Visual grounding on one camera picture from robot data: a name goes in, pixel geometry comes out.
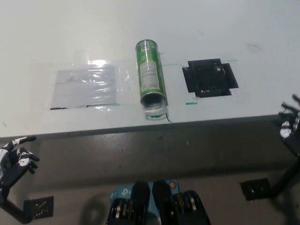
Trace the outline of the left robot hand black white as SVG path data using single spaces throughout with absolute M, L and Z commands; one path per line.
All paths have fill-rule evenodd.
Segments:
M 21 144 L 36 140 L 35 136 L 24 136 L 11 140 L 0 148 L 0 188 L 10 189 L 27 171 L 34 174 L 40 159 Z

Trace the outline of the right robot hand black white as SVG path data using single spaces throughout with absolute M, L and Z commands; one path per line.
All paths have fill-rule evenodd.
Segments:
M 287 148 L 296 156 L 300 156 L 300 109 L 283 102 L 283 112 L 278 115 L 282 119 L 280 137 Z

